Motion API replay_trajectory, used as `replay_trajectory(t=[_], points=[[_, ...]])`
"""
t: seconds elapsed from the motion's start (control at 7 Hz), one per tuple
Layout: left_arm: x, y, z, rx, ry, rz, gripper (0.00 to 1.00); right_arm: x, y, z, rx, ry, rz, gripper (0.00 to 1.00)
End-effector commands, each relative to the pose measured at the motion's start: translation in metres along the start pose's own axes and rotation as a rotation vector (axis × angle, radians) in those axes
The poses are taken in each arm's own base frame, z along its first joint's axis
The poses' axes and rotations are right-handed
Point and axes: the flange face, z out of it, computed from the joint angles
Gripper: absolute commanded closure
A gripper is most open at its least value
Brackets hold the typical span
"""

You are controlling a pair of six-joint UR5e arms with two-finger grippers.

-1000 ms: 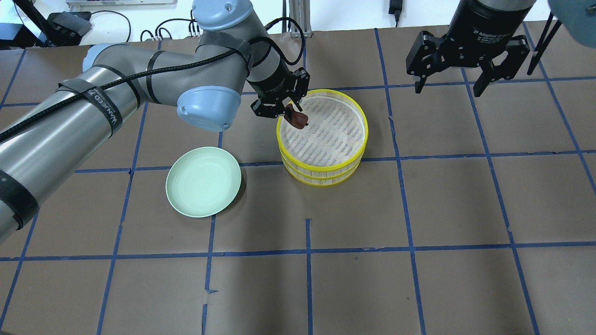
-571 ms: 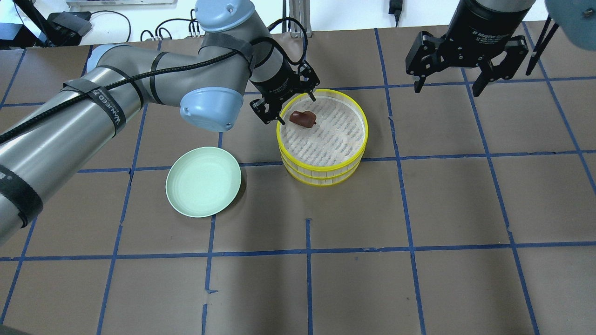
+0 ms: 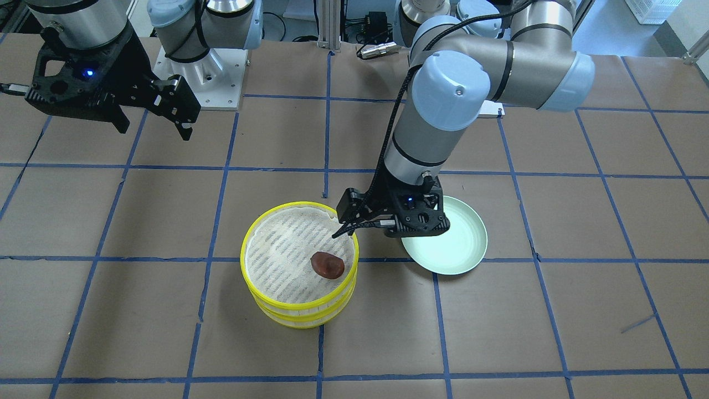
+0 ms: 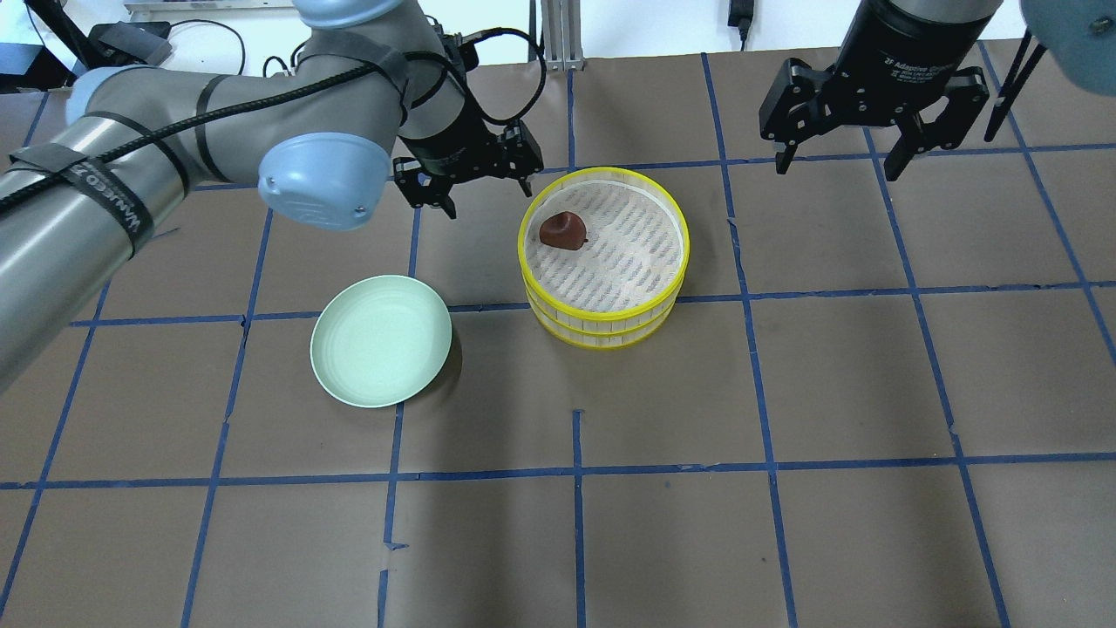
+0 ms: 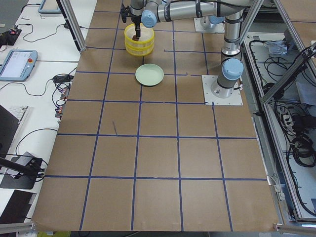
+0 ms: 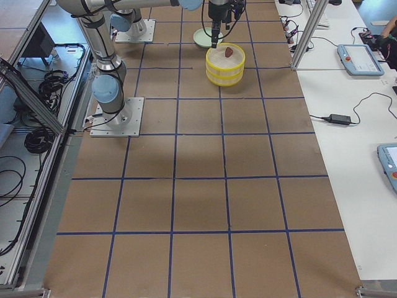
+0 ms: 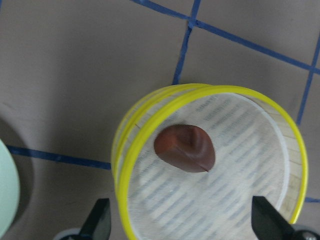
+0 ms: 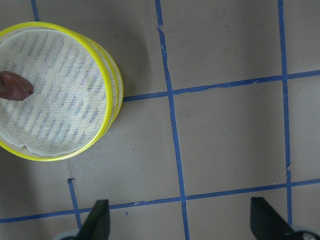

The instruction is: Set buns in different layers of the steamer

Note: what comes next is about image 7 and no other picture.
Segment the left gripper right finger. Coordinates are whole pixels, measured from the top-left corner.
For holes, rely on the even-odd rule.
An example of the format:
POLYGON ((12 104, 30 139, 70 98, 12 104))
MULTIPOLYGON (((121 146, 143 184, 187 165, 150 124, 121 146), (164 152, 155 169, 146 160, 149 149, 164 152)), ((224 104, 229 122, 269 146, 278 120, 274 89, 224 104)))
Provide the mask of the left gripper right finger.
POLYGON ((300 235, 264 196, 253 196, 251 227, 258 240, 299 240, 300 235))

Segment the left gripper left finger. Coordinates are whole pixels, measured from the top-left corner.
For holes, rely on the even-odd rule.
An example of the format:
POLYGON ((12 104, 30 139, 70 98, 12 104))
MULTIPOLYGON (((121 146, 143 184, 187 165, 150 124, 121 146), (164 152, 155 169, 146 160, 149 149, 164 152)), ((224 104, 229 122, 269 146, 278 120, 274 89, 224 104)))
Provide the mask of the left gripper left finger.
POLYGON ((82 240, 108 240, 111 235, 111 205, 109 198, 98 199, 79 234, 82 240))

